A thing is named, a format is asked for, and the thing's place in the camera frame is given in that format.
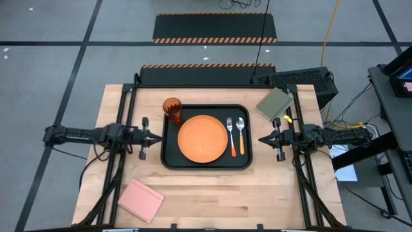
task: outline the green notebook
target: green notebook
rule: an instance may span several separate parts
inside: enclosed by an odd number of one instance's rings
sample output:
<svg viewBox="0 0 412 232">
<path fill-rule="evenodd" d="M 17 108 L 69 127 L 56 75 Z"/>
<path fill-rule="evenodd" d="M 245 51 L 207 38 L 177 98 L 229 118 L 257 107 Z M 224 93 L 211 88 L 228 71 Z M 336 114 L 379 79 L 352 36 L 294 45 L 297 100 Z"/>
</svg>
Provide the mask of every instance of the green notebook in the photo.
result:
<svg viewBox="0 0 412 232">
<path fill-rule="evenodd" d="M 259 104 L 256 109 L 267 119 L 274 120 L 293 103 L 293 98 L 282 90 L 274 88 Z"/>
</svg>

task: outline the pink notebook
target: pink notebook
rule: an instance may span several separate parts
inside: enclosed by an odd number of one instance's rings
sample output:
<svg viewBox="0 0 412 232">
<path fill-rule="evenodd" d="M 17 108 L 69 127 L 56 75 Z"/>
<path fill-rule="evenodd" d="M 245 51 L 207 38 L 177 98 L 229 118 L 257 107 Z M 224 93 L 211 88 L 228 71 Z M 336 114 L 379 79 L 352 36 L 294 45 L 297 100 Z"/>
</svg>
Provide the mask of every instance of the pink notebook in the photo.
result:
<svg viewBox="0 0 412 232">
<path fill-rule="evenodd" d="M 118 205 L 150 223 L 164 198 L 160 193 L 133 179 L 118 200 Z"/>
</svg>

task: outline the orange plate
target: orange plate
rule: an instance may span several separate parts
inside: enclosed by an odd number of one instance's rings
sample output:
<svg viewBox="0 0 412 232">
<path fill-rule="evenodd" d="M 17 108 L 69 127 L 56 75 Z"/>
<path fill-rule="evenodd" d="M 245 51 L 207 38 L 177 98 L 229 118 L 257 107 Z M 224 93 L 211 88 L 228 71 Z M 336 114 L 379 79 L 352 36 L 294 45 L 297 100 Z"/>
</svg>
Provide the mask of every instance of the orange plate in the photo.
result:
<svg viewBox="0 0 412 232">
<path fill-rule="evenodd" d="M 226 128 L 214 117 L 195 116 L 180 128 L 178 144 L 180 151 L 189 160 L 198 163 L 212 162 L 226 149 Z"/>
</svg>

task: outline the black tray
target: black tray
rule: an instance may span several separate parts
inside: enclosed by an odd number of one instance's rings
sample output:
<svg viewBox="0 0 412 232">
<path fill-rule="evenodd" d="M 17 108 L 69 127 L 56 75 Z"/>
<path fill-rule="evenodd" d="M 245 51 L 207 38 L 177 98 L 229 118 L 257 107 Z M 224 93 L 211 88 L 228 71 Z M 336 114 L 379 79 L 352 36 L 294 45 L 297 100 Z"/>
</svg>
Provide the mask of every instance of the black tray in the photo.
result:
<svg viewBox="0 0 412 232">
<path fill-rule="evenodd" d="M 252 162 L 252 142 L 250 136 L 249 113 L 247 109 L 239 104 L 183 104 L 183 121 L 197 115 L 210 115 L 218 119 L 226 128 L 226 118 L 232 117 L 232 136 L 236 150 L 236 157 L 231 154 L 230 146 L 226 147 L 223 155 L 218 159 L 200 164 L 186 158 L 179 149 L 178 133 L 180 127 L 173 124 L 165 115 L 162 150 L 160 159 L 162 164 L 169 169 L 202 169 L 202 170 L 239 170 L 249 167 Z M 242 130 L 245 154 L 240 154 L 239 130 L 236 127 L 236 120 L 242 117 L 245 127 Z"/>
</svg>

